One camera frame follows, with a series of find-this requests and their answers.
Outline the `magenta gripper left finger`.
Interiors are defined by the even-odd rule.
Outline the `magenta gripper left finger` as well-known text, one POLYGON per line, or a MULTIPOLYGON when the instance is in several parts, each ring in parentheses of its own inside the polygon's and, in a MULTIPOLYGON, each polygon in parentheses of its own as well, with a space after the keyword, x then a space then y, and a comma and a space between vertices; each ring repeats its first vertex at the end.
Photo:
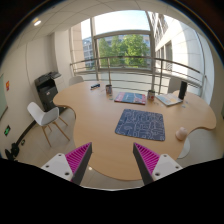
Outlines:
POLYGON ((79 185, 92 154, 92 143, 84 144, 67 154, 58 153, 42 169, 79 185))

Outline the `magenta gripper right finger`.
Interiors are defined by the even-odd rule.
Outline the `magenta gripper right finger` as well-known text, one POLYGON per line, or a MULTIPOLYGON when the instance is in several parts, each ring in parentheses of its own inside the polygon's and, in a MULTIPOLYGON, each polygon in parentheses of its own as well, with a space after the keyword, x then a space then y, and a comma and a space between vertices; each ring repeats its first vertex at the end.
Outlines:
POLYGON ((168 154, 159 155, 138 143, 133 144, 133 154, 145 185, 182 169, 168 154))

